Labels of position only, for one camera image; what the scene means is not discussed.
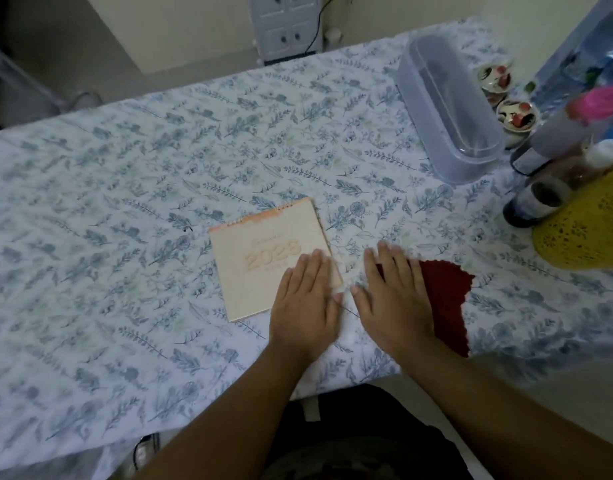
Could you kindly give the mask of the person's right forearm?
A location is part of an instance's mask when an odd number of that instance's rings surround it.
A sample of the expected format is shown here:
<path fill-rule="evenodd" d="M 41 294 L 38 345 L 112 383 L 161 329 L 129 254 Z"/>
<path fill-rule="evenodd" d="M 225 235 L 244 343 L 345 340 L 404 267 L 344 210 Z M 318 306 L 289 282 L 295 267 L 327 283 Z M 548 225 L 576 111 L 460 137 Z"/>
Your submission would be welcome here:
<path fill-rule="evenodd" d="M 438 404 L 496 480 L 613 480 L 613 444 L 522 395 L 437 340 L 389 355 Z"/>

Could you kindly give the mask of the yellow lace cover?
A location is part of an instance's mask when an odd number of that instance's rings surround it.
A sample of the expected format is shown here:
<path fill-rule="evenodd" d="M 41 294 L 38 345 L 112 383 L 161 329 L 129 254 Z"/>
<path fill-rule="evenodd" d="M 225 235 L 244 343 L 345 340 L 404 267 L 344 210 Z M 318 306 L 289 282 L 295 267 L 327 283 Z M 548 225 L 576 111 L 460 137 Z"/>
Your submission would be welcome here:
<path fill-rule="evenodd" d="M 613 268 L 613 170 L 535 226 L 532 243 L 542 259 L 559 269 Z"/>

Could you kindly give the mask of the dark red scalloped cloth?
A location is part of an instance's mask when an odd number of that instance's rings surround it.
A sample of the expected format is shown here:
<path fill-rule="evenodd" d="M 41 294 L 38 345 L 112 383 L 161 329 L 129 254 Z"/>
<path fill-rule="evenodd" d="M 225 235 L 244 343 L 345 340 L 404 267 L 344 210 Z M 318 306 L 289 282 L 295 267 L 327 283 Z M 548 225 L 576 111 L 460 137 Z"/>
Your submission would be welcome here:
<path fill-rule="evenodd" d="M 432 308 L 436 337 L 456 354 L 469 357 L 462 305 L 471 290 L 474 275 L 445 260 L 422 260 L 420 268 Z"/>

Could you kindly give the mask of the person's right hand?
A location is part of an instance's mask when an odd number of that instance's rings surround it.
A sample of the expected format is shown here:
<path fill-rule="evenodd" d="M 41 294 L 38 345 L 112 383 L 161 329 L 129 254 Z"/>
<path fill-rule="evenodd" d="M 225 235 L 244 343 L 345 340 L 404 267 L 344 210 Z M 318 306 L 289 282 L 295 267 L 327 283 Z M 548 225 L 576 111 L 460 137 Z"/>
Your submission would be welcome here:
<path fill-rule="evenodd" d="M 436 342 L 432 309 L 424 282 L 424 297 L 414 290 L 409 258 L 396 249 L 400 287 L 389 287 L 383 280 L 377 249 L 364 252 L 366 290 L 373 299 L 374 321 L 361 321 L 369 337 L 403 369 L 423 356 Z"/>

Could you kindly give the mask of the dark bottle with grey cap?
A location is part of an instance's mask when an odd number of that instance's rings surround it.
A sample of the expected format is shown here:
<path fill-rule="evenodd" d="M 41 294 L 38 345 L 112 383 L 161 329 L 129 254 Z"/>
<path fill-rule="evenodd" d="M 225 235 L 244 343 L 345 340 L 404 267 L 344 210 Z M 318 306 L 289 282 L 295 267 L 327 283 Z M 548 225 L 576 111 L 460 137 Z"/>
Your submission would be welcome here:
<path fill-rule="evenodd" d="M 563 181 L 553 177 L 538 178 L 504 206 L 503 218 L 515 228 L 531 228 L 562 208 L 572 195 L 573 190 Z"/>

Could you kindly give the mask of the grey bottle with pink top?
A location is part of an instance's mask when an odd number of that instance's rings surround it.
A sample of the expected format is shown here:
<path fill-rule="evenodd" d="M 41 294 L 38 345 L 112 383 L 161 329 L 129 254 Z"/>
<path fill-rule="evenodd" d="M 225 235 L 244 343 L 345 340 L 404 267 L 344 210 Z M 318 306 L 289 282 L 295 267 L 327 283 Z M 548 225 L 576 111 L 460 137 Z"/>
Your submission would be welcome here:
<path fill-rule="evenodd" d="M 510 156 L 510 167 L 524 177 L 613 124 L 613 85 L 598 86 L 568 101 Z"/>

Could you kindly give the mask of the blue plastic bag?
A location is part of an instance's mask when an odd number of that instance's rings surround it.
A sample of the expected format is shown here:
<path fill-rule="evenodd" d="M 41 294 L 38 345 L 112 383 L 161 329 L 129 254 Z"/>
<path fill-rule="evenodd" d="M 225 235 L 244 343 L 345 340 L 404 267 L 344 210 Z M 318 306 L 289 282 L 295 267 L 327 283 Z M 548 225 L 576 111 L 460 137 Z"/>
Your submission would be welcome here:
<path fill-rule="evenodd" d="M 599 0 L 535 76 L 531 99 L 547 120 L 574 96 L 613 85 L 613 0 Z"/>

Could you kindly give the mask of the blue floral white tablecloth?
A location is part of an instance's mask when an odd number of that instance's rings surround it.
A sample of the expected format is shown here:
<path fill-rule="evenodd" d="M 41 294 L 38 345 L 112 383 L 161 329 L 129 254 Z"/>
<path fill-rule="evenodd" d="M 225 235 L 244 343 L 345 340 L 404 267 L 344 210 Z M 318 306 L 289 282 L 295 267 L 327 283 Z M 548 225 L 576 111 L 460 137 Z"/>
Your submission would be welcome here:
<path fill-rule="evenodd" d="M 269 319 L 228 321 L 209 228 L 306 197 L 344 289 L 381 240 L 473 274 L 471 354 L 519 380 L 613 356 L 613 271 L 556 269 L 505 224 L 520 176 L 434 174 L 393 81 L 418 34 L 502 54 L 444 23 L 0 131 L 0 478 L 105 479 L 217 399 Z"/>

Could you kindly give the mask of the person's left forearm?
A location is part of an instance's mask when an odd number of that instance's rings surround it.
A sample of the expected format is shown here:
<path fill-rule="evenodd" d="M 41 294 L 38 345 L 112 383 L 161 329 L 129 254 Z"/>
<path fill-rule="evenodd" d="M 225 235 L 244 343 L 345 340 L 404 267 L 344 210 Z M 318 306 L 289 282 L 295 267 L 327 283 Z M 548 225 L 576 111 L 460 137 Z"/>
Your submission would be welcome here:
<path fill-rule="evenodd" d="M 304 347 L 270 343 L 135 480 L 260 480 L 283 412 L 312 361 Z"/>

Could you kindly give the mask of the person's black clothing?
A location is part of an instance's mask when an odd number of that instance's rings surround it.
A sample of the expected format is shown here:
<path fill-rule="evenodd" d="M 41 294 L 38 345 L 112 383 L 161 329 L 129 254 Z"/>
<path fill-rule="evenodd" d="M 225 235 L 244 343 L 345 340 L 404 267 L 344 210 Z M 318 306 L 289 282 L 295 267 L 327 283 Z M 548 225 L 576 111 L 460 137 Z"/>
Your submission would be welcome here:
<path fill-rule="evenodd" d="M 455 445 L 390 393 L 364 384 L 291 401 L 261 480 L 473 480 Z"/>

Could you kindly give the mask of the cream desk calendar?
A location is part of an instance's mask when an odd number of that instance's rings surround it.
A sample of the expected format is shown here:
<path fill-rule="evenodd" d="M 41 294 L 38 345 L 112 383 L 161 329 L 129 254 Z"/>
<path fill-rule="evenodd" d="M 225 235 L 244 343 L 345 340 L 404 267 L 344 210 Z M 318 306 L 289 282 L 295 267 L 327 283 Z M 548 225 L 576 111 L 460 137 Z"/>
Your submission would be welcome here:
<path fill-rule="evenodd" d="M 331 257 L 311 198 L 209 229 L 228 321 L 268 311 L 286 269 L 302 254 Z"/>

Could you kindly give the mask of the small white red-patterned bowl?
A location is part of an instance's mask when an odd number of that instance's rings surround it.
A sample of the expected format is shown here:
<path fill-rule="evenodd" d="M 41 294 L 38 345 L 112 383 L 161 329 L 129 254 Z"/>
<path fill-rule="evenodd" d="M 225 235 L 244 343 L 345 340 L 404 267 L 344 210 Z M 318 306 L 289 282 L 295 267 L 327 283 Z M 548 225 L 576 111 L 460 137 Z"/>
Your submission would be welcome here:
<path fill-rule="evenodd" d="M 529 101 L 504 99 L 496 107 L 496 116 L 505 135 L 505 149 L 516 148 L 539 125 L 541 113 Z"/>
<path fill-rule="evenodd" d="M 493 109 L 497 108 L 509 93 L 510 69 L 502 64 L 485 64 L 477 70 L 476 75 L 487 102 Z"/>

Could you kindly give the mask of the white small-door cabinet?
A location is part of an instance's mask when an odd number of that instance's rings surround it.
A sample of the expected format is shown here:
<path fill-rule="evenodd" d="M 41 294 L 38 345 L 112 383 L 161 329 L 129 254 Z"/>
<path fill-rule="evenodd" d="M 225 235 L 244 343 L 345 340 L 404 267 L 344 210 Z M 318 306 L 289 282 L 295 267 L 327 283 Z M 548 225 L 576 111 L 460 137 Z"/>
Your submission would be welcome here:
<path fill-rule="evenodd" d="M 259 64 L 322 52 L 322 0 L 247 0 Z"/>

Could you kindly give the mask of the clear oblong plastic container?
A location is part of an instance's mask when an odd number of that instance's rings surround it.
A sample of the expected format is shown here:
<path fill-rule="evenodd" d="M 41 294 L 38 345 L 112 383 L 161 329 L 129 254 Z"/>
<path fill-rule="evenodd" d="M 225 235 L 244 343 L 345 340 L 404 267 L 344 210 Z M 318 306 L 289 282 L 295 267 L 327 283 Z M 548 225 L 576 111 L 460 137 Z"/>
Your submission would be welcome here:
<path fill-rule="evenodd" d="M 393 79 L 441 181 L 470 184 L 497 166 L 505 149 L 502 126 L 446 37 L 412 37 Z"/>

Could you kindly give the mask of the person's left hand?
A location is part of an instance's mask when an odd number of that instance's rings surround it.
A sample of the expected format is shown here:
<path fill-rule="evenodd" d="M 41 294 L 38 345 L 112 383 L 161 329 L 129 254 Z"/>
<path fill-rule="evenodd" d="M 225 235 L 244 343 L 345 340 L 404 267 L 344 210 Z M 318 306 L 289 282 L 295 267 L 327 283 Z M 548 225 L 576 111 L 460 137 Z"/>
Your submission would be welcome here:
<path fill-rule="evenodd" d="M 277 303 L 276 295 L 271 308 L 270 345 L 303 369 L 315 362 L 338 339 L 341 327 L 341 317 L 339 322 L 331 322 L 330 298 L 336 293 L 331 284 L 333 260 L 321 251 L 319 289 L 302 294 L 305 260 L 310 255 L 302 254 L 296 265 L 288 268 L 293 269 L 293 275 L 285 298 Z"/>

